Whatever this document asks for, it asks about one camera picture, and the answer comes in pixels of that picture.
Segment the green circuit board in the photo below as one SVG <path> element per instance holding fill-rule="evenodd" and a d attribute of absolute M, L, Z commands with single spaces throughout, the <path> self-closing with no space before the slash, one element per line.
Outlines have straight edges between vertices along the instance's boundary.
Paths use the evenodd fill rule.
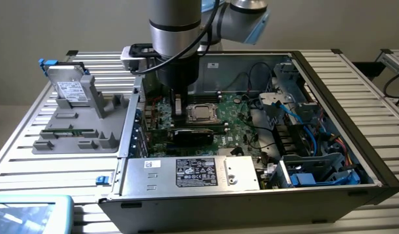
<path fill-rule="evenodd" d="M 230 130 L 224 135 L 214 135 L 212 145 L 202 147 L 174 147 L 172 142 L 168 140 L 168 131 L 171 130 L 171 105 L 167 99 L 159 101 L 155 105 L 157 106 L 156 118 L 157 124 L 148 131 L 149 141 L 149 157 L 170 157 L 170 156 L 211 156 L 219 155 L 222 149 L 234 149 L 236 146 L 243 148 L 244 154 L 250 156 L 259 156 L 260 150 L 251 148 L 243 141 L 243 136 L 247 135 L 248 139 L 255 135 L 256 131 L 252 127 L 247 126 L 239 119 L 238 114 L 242 109 L 240 104 L 234 103 L 234 99 L 240 96 L 231 94 L 223 95 L 222 101 L 218 104 L 218 117 L 220 120 L 228 122 Z M 247 112 L 247 105 L 243 107 L 243 113 Z"/>

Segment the wall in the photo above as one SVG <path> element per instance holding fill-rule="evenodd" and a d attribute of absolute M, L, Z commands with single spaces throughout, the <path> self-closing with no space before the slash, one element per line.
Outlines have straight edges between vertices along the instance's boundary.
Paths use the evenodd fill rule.
<path fill-rule="evenodd" d="M 399 0 L 270 0 L 271 19 L 256 46 L 340 48 L 354 60 L 399 48 Z M 147 0 L 0 0 L 0 105 L 28 105 L 47 82 L 40 58 L 68 50 L 119 51 L 149 42 Z"/>

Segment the tablet screen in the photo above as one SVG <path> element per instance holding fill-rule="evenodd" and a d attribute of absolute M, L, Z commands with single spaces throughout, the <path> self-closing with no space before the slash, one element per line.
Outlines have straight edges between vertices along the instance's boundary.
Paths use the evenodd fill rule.
<path fill-rule="evenodd" d="M 0 234 L 41 234 L 55 204 L 0 203 Z"/>

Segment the teal tablet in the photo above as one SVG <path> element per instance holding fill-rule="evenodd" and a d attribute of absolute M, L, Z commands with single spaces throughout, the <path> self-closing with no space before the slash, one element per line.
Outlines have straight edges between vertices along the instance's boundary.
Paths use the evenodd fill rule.
<path fill-rule="evenodd" d="M 73 200 L 67 195 L 0 195 L 0 234 L 69 234 Z"/>

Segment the gray floor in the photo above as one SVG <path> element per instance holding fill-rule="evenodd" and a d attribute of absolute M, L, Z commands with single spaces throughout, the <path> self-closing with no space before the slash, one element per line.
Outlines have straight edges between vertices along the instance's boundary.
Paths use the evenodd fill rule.
<path fill-rule="evenodd" d="M 29 106 L 0 106 L 0 149 L 21 121 Z"/>

